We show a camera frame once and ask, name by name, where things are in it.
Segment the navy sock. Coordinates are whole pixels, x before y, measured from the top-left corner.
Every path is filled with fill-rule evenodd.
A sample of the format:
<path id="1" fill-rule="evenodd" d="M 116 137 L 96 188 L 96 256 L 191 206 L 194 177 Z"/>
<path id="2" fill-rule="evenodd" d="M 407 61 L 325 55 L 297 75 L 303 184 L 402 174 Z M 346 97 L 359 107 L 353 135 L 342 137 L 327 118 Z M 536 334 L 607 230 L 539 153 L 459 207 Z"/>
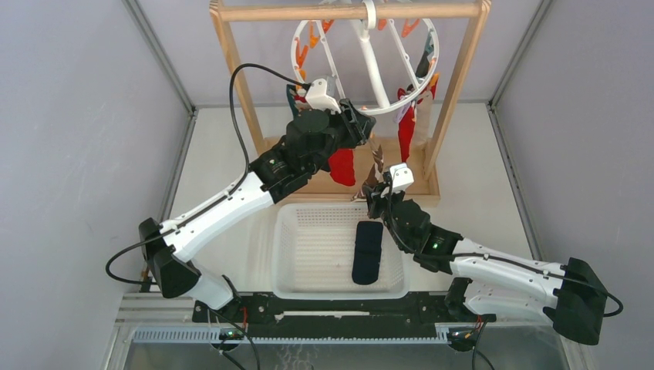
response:
<path id="1" fill-rule="evenodd" d="M 383 224 L 374 221 L 358 222 L 352 263 L 352 281 L 371 285 L 379 278 L 382 256 Z"/>

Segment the red sock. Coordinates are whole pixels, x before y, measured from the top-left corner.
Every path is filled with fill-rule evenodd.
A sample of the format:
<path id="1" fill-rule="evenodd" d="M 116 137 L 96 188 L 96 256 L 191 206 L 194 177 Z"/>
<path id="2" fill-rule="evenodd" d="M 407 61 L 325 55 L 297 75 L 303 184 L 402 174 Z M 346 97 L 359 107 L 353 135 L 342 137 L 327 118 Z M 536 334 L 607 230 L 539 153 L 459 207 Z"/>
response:
<path id="1" fill-rule="evenodd" d="M 337 150 L 329 157 L 330 177 L 337 183 L 346 187 L 356 185 L 354 169 L 354 152 L 352 149 Z"/>
<path id="2" fill-rule="evenodd" d="M 397 137 L 402 162 L 406 162 L 410 157 L 411 142 L 416 127 L 416 109 L 422 100 L 422 98 L 418 98 L 404 104 L 397 111 L 394 118 L 394 122 L 398 127 Z"/>

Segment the brown striped sock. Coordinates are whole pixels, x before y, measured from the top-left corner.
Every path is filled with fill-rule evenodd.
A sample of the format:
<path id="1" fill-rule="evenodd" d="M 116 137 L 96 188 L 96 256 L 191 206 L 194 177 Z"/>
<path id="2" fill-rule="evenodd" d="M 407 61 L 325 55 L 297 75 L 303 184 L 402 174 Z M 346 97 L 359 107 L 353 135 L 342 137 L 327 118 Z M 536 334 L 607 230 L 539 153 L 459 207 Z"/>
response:
<path id="1" fill-rule="evenodd" d="M 367 187 L 375 187 L 383 178 L 384 169 L 384 155 L 383 148 L 378 143 L 371 144 L 371 152 L 373 164 L 370 167 L 367 177 L 364 179 L 361 187 L 352 195 L 350 200 L 352 202 L 360 202 L 366 200 L 364 189 Z"/>

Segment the beige reindeer sock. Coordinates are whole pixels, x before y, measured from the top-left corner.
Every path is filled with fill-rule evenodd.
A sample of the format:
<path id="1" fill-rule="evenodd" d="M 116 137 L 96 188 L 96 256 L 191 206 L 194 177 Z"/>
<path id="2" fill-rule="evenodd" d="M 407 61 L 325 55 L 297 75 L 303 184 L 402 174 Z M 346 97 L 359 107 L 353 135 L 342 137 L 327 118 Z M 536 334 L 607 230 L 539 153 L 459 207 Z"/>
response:
<path id="1" fill-rule="evenodd" d="M 412 143 L 421 146 L 428 141 L 433 101 L 440 74 L 436 72 L 428 86 L 418 95 L 414 109 L 415 127 Z"/>

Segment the white round clip hanger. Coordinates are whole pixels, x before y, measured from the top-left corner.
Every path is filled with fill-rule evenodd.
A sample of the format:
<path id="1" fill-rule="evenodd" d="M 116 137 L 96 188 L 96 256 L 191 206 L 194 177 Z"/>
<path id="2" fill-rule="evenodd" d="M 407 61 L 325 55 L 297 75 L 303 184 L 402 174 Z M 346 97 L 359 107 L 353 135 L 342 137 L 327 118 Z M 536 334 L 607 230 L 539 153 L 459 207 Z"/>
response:
<path id="1" fill-rule="evenodd" d="M 365 18 L 363 20 L 352 20 L 350 23 L 356 36 L 356 40 L 359 43 L 359 48 L 363 57 L 363 65 L 366 68 L 366 73 L 369 77 L 373 95 L 375 96 L 377 103 L 373 108 L 365 108 L 364 110 L 367 114 L 375 116 L 398 110 L 404 104 L 417 99 L 418 95 L 428 86 L 432 76 L 436 73 L 437 63 L 440 58 L 440 41 L 433 22 L 428 18 L 407 18 L 399 29 L 395 26 L 395 20 L 392 18 L 373 18 L 373 16 L 378 15 L 374 1 L 364 1 L 363 4 L 367 11 Z M 304 64 L 308 52 L 314 49 L 317 45 L 322 46 L 327 59 L 329 73 L 326 76 L 332 76 L 335 78 L 336 88 L 334 97 L 337 101 L 346 97 L 342 85 L 342 78 L 336 67 L 334 56 L 327 39 L 327 33 L 333 23 L 334 21 L 332 19 L 302 20 L 295 29 L 291 41 L 291 65 L 296 79 L 300 82 L 297 85 L 298 93 L 304 98 L 310 84 L 315 80 L 314 79 L 312 82 L 307 81 Z M 418 79 L 416 77 L 415 71 L 419 61 L 415 66 L 411 63 L 410 55 L 403 44 L 405 38 L 420 26 L 426 28 L 426 37 L 427 34 L 430 33 L 434 41 L 434 52 L 430 57 L 430 69 L 424 79 Z M 392 44 L 395 46 L 403 68 L 410 80 L 410 88 L 406 89 L 405 92 L 402 92 L 395 102 L 390 101 L 389 96 L 386 93 L 382 74 L 379 69 L 379 63 L 373 49 L 373 44 L 371 43 L 371 31 L 374 29 L 379 32 L 389 32 Z"/>

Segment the white perforated plastic basket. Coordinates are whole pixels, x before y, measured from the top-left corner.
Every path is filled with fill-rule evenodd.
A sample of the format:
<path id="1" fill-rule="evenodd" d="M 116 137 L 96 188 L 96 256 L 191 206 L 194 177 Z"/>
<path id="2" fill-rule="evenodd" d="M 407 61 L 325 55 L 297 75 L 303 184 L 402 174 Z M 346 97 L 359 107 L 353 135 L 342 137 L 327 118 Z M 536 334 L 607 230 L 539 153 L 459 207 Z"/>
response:
<path id="1" fill-rule="evenodd" d="M 397 299 L 410 284 L 403 255 L 384 227 L 379 278 L 352 281 L 358 222 L 369 221 L 364 203 L 296 203 L 278 212 L 271 253 L 275 295 L 295 300 Z"/>

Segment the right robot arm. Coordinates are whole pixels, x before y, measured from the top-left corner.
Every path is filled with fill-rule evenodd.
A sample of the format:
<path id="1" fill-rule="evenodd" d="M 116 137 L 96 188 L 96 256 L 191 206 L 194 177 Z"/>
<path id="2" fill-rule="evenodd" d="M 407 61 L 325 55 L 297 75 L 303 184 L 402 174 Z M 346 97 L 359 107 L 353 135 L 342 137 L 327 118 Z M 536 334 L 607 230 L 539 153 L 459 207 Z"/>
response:
<path id="1" fill-rule="evenodd" d="M 599 343 L 611 295 L 588 262 L 571 257 L 560 264 L 495 251 L 432 224 L 403 191 L 378 184 L 364 194 L 369 216 L 382 221 L 402 252 L 425 270 L 453 277 L 445 301 L 452 319 L 540 321 L 579 344 Z"/>

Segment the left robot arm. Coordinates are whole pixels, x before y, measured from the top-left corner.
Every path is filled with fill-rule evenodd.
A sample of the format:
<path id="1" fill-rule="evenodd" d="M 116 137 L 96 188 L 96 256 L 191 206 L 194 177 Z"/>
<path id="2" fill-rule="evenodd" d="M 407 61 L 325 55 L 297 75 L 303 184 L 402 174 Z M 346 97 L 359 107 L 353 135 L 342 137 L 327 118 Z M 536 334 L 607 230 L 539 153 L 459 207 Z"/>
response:
<path id="1" fill-rule="evenodd" d="M 338 106 L 337 113 L 299 113 L 274 146 L 247 163 L 241 178 L 194 209 L 160 224 L 153 219 L 141 223 L 143 256 L 164 298 L 191 297 L 222 321 L 240 314 L 241 301 L 231 281 L 203 272 L 192 260 L 238 221 L 284 200 L 319 171 L 329 172 L 329 158 L 338 150 L 366 144 L 376 119 L 348 99 Z"/>

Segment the wooden hanger stand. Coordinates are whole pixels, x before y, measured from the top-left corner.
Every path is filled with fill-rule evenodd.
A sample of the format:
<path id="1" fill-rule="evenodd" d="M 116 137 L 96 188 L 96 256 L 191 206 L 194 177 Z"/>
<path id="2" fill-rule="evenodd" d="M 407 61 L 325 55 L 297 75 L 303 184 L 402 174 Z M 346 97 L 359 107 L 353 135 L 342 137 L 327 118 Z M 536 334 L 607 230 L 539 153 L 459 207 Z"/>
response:
<path id="1" fill-rule="evenodd" d="M 406 163 L 409 194 L 440 200 L 436 161 L 491 10 L 489 1 L 323 1 L 317 5 L 228 6 L 209 12 L 232 74 L 229 94 L 242 105 L 256 154 L 249 160 L 283 202 L 357 200 L 362 185 Z M 435 19 L 466 19 L 467 30 L 438 117 Z M 264 137 L 232 24 L 293 21 L 277 42 L 290 56 L 283 93 L 292 111 L 278 136 Z"/>

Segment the dark green sock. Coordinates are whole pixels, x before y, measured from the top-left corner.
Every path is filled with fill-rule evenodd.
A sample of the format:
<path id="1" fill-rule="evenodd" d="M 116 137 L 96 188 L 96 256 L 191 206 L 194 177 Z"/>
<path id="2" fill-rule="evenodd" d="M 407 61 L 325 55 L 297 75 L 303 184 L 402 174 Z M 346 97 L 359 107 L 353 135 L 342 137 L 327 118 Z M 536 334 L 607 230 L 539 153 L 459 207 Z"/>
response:
<path id="1" fill-rule="evenodd" d="M 294 118 L 297 117 L 302 110 L 308 107 L 305 98 L 298 93 L 296 85 L 288 84 L 285 87 L 285 94 Z"/>

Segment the black grey sock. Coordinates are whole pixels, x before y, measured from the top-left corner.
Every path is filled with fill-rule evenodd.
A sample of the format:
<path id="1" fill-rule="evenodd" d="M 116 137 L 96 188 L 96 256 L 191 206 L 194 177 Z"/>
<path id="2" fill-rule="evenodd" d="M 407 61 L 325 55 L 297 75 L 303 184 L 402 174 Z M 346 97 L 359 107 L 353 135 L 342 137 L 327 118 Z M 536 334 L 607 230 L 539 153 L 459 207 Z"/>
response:
<path id="1" fill-rule="evenodd" d="M 427 34 L 425 46 L 423 48 L 423 54 L 419 60 L 419 63 L 416 67 L 416 77 L 418 79 L 424 79 L 429 72 L 431 56 L 434 52 L 434 41 L 430 33 Z"/>

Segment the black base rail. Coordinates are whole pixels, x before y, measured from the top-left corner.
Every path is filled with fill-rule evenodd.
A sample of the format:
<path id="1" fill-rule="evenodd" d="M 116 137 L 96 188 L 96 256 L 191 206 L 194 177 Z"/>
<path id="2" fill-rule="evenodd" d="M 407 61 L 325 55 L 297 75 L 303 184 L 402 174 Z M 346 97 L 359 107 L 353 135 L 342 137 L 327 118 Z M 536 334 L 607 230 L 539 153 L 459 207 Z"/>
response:
<path id="1" fill-rule="evenodd" d="M 397 299 L 292 300 L 271 292 L 243 293 L 216 312 L 195 301 L 194 323 L 243 324 L 253 338 L 409 339 L 434 338 L 437 326 L 495 322 L 496 315 L 464 314 L 445 295 L 409 292 Z"/>

